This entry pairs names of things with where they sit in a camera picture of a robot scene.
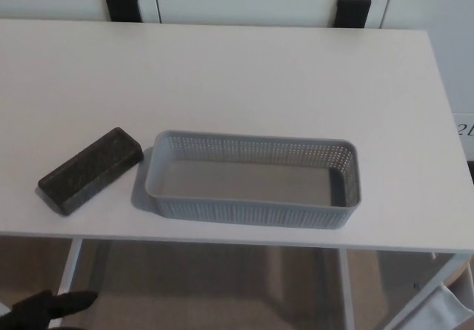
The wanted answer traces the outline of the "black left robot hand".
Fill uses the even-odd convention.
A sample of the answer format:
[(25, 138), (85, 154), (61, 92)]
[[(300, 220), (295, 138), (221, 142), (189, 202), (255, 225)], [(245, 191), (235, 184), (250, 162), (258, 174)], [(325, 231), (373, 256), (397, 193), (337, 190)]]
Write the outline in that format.
[(50, 321), (82, 312), (93, 305), (92, 291), (53, 294), (44, 290), (12, 305), (1, 316), (1, 329), (49, 329)]

